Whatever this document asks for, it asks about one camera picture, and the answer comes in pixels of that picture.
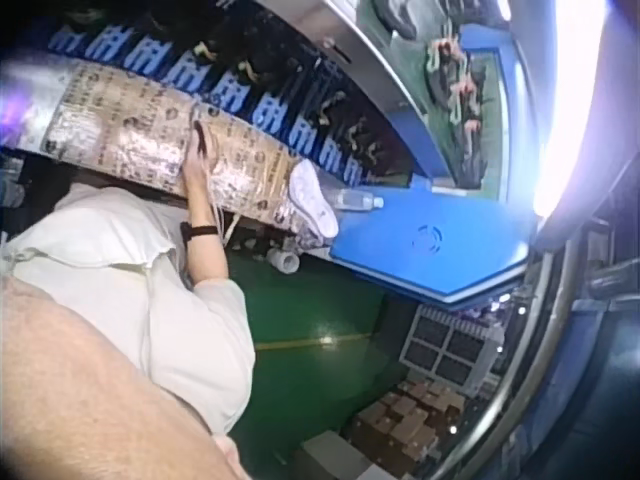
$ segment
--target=green floor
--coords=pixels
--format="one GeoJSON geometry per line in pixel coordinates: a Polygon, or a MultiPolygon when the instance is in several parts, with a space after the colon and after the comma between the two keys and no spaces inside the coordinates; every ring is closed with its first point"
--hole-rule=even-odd
{"type": "Polygon", "coordinates": [[[366,337],[382,288],[313,258],[303,258],[292,276],[237,255],[229,263],[245,292],[258,346],[251,401],[231,435],[252,475],[286,478],[300,442],[340,429],[406,370],[366,337]],[[349,340],[333,347],[305,344],[326,336],[349,340]]]}

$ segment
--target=bright light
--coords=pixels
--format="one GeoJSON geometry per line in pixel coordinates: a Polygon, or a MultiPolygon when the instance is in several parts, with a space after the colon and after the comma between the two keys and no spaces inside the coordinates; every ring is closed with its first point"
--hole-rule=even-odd
{"type": "Polygon", "coordinates": [[[509,6],[509,0],[498,0],[498,8],[500,9],[500,15],[504,18],[505,22],[511,21],[511,7],[509,6]]]}
{"type": "Polygon", "coordinates": [[[336,343],[336,339],[331,335],[325,335],[324,337],[320,337],[320,344],[322,345],[333,345],[336,343]]]}
{"type": "Polygon", "coordinates": [[[533,201],[547,218],[578,160],[589,118],[607,0],[556,0],[556,88],[549,141],[533,201]]]}

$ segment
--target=shoe sole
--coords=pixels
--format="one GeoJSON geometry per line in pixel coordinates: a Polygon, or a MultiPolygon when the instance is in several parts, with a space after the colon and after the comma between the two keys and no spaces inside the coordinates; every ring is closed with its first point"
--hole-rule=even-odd
{"type": "Polygon", "coordinates": [[[338,235],[338,219],[322,195],[318,175],[310,160],[302,160],[293,167],[289,197],[309,226],[322,237],[331,239],[338,235]]]}

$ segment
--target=black wristband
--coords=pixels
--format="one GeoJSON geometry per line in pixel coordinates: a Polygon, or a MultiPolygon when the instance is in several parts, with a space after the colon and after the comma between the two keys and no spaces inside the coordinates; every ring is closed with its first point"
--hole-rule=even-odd
{"type": "Polygon", "coordinates": [[[182,222],[180,224],[180,233],[182,233],[184,243],[187,243],[193,237],[199,237],[200,235],[218,235],[218,227],[215,225],[192,227],[187,222],[182,222]]]}

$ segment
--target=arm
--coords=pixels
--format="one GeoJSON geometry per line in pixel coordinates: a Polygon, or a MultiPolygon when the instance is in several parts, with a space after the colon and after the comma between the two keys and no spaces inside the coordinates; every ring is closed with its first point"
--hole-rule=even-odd
{"type": "Polygon", "coordinates": [[[247,478],[91,324],[3,280],[2,454],[21,478],[247,478]]]}
{"type": "MultiPolygon", "coordinates": [[[[209,204],[208,172],[212,170],[213,162],[216,160],[217,144],[206,126],[203,132],[208,155],[204,158],[198,152],[200,139],[194,129],[182,169],[189,204],[189,222],[192,227],[216,225],[209,204]]],[[[227,258],[220,235],[194,237],[187,244],[187,267],[194,284],[197,285],[204,280],[229,278],[227,258]]]]}

